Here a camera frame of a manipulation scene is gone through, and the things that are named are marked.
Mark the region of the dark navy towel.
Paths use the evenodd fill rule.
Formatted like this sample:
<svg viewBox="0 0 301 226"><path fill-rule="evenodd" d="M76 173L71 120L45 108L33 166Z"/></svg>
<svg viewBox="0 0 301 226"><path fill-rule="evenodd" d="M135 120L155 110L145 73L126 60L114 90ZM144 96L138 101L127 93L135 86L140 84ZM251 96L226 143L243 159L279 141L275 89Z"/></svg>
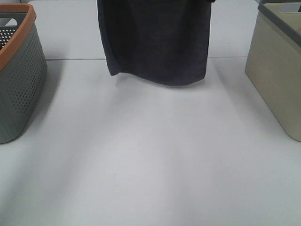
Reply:
<svg viewBox="0 0 301 226"><path fill-rule="evenodd" d="M204 79L212 1L99 0L100 36L110 75L167 86Z"/></svg>

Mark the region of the beige basket grey rim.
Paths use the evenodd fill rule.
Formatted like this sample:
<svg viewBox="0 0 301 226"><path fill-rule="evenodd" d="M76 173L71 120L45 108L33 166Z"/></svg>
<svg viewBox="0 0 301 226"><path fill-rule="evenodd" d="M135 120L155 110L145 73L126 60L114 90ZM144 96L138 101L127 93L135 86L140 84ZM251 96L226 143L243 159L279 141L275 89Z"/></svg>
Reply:
<svg viewBox="0 0 301 226"><path fill-rule="evenodd" d="M281 12L299 0L261 0L245 73L292 139L301 139L301 13Z"/></svg>

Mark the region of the grey perforated basket orange rim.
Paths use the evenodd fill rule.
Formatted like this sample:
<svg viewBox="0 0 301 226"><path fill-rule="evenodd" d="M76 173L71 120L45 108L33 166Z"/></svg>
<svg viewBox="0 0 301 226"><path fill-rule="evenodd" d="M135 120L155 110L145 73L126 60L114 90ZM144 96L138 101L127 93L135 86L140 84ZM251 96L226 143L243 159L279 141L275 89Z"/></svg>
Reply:
<svg viewBox="0 0 301 226"><path fill-rule="evenodd" d="M16 25L0 28L0 142L8 143L25 129L40 98L47 62L31 4L2 3L0 17Z"/></svg>

